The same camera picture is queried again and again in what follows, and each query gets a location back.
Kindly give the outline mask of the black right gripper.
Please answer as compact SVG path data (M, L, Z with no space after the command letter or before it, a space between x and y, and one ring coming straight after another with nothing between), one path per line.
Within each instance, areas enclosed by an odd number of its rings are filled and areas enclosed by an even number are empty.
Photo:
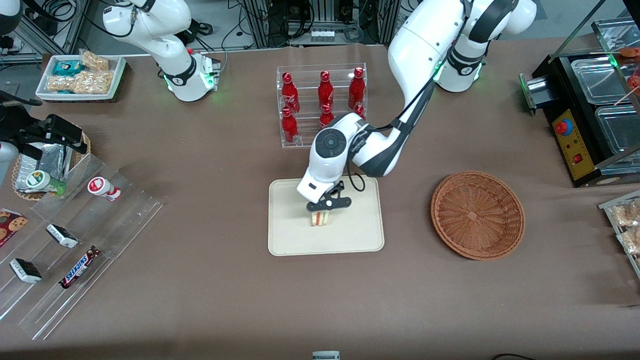
M71 148L80 154L87 153L87 143L83 140L83 130L61 116L50 114L45 119L44 129L28 127L31 117L26 109L0 110L0 141L25 150L32 143L42 142L59 144Z

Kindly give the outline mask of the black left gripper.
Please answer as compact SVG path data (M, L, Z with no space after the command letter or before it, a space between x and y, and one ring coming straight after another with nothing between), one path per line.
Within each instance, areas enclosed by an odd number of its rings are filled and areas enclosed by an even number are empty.
M326 212L326 221L329 221L332 210L339 208L349 208L353 201L350 197L342 196L345 190L345 183L339 181L334 188L323 194L317 203L308 202L307 212L310 212L310 223L315 224L315 213Z

